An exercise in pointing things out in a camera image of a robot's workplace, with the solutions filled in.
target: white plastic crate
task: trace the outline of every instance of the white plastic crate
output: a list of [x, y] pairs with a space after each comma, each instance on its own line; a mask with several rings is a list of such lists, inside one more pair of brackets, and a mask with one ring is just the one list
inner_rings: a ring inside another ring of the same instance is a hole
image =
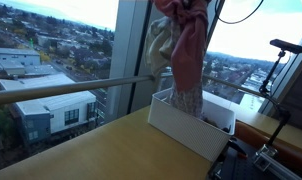
[[171, 89], [153, 94], [148, 122], [207, 160], [214, 162], [234, 135], [235, 114], [204, 100], [203, 112], [218, 128], [195, 118], [163, 101]]

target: wooden table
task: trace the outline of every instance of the wooden table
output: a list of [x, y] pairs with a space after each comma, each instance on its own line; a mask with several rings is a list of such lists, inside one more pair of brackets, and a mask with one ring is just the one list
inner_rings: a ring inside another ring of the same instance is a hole
[[149, 107], [0, 170], [1, 179], [205, 179], [210, 162], [148, 124]]

